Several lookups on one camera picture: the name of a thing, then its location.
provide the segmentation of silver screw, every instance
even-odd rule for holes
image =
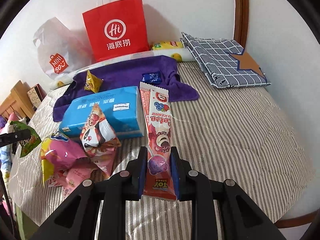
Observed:
[[[121,176],[121,177],[128,177],[129,174],[130,174],[129,171],[121,171],[121,172],[120,172],[120,176]]]
[[[92,180],[86,179],[82,182],[82,185],[85,187],[89,187],[92,184]]]
[[[191,170],[191,171],[188,172],[188,174],[189,174],[191,177],[196,177],[196,176],[198,176],[198,171]]]
[[[226,180],[226,184],[227,184],[227,186],[232,187],[232,186],[234,186],[236,183],[235,183],[235,181],[234,181],[233,179],[227,179],[227,180]]]

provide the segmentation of striped mattress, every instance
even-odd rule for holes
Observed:
[[[195,88],[200,98],[171,103],[172,145],[182,159],[209,179],[235,180],[273,222],[277,221],[313,176],[310,161],[284,113],[264,88],[214,89],[199,66],[191,62],[179,63],[178,71],[182,82]],[[42,139],[59,126],[52,120],[52,110],[66,89],[50,92],[29,123]],[[123,140],[114,173],[136,159],[146,143],[146,137]],[[63,197],[61,187],[42,186],[39,151],[38,146],[24,158],[18,158],[18,152],[9,193],[16,205],[41,225]],[[127,239],[190,239],[190,234],[191,202],[142,196],[139,202],[126,203]]]

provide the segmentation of brown star shape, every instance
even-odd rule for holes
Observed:
[[[232,54],[232,57],[238,60],[238,70],[252,70],[253,72],[257,73],[259,76],[266,79],[264,74],[261,71],[259,65],[254,61],[254,59],[249,55],[248,52],[244,52],[243,54]]]

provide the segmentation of wooden headboard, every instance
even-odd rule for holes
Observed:
[[[27,89],[23,86],[21,80],[11,89],[10,95],[0,105],[0,115],[8,118],[9,115],[16,111],[22,118],[34,115],[33,105],[27,95]]]

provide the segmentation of tissue package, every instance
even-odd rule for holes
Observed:
[[[59,131],[79,137],[97,103],[119,139],[144,136],[144,115],[138,87],[123,87],[74,99],[66,110]]]

